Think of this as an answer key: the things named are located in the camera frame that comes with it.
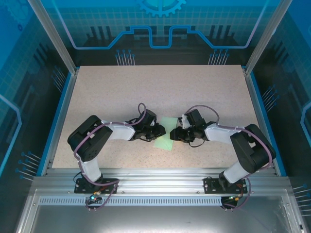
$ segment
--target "work surface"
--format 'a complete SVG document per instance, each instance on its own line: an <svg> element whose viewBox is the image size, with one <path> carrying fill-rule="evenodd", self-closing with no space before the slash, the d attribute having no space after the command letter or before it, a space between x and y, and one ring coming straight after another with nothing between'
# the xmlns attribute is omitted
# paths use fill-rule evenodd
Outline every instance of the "work surface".
<svg viewBox="0 0 311 233"><path fill-rule="evenodd" d="M219 113L222 125L257 124L241 66L80 67L52 167L78 168L67 138L90 115L124 122L139 116L140 102L158 122L205 104ZM212 111L199 111L206 122L216 120ZM198 148L174 142L168 151L141 140L108 141L97 158L100 168L214 168L237 160L232 145L220 142Z"/></svg>

